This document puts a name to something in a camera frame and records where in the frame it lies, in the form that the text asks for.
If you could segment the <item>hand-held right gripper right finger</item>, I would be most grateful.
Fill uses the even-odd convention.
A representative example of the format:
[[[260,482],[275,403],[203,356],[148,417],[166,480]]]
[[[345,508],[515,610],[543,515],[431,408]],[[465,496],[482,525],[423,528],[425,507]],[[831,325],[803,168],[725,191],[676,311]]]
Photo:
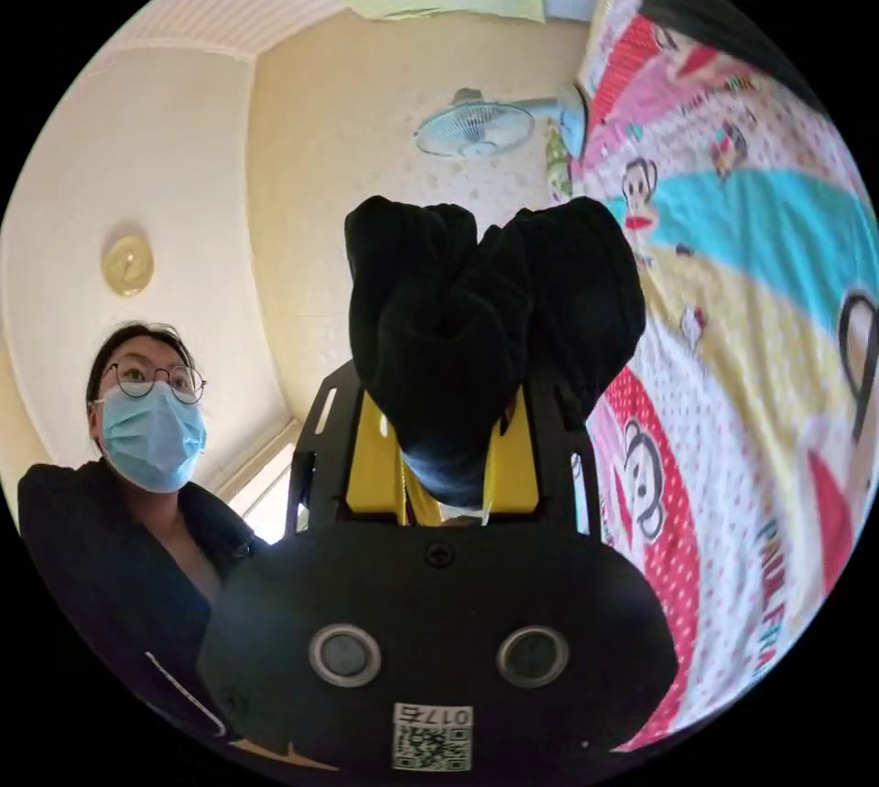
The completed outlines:
[[[489,439],[484,477],[485,515],[530,515],[539,503],[537,469],[523,388]]]

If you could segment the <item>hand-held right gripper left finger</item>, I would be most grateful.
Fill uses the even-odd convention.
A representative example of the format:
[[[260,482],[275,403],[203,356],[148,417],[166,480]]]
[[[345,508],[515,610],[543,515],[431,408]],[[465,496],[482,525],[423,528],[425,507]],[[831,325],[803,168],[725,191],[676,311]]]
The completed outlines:
[[[363,520],[392,524],[441,524],[439,503],[408,467],[394,428],[363,393],[345,505]]]

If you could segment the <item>person's right hand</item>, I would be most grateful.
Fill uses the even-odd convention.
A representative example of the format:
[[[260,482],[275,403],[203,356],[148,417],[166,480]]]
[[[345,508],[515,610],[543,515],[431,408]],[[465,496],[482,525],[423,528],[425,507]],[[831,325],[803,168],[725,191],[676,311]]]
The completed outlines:
[[[300,768],[308,768],[318,771],[338,772],[337,766],[332,766],[317,760],[312,760],[297,753],[292,745],[288,745],[283,752],[277,753],[269,749],[263,748],[248,739],[238,739],[230,743],[230,747],[253,756],[261,757],[290,766],[298,766]]]

